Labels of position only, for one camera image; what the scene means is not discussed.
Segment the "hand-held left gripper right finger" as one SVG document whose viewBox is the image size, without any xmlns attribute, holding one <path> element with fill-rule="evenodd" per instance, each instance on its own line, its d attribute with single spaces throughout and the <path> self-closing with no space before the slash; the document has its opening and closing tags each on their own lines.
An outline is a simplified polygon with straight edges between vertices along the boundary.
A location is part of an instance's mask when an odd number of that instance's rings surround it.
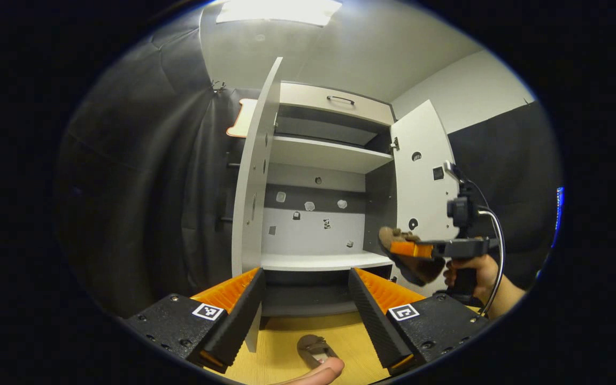
<svg viewBox="0 0 616 385">
<path fill-rule="evenodd" d="M 349 272 L 356 305 L 379 362 L 396 376 L 469 344 L 489 320 L 447 294 L 423 297 L 361 268 Z"/>
</svg>

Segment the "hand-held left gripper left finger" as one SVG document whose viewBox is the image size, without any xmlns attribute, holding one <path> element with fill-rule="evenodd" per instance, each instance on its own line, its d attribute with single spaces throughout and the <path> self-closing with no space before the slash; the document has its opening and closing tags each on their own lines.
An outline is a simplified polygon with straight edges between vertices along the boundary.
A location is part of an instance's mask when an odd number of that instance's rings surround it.
<svg viewBox="0 0 616 385">
<path fill-rule="evenodd" d="M 257 267 L 191 297 L 168 294 L 125 320 L 169 355 L 225 373 L 233 365 L 266 294 Z"/>
</svg>

